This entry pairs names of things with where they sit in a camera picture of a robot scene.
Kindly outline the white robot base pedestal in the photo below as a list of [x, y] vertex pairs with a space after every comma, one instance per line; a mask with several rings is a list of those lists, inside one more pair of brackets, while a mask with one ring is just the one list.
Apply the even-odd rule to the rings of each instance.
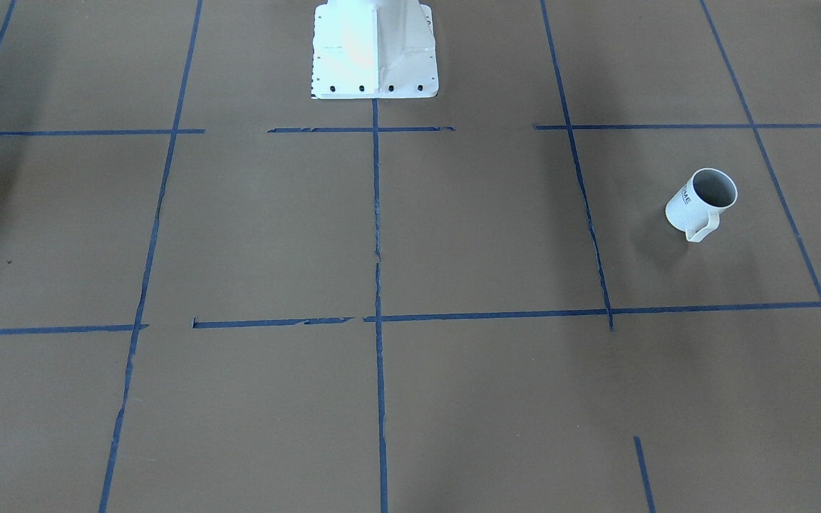
[[434, 98], [433, 11], [419, 1], [326, 1], [315, 8], [311, 98]]

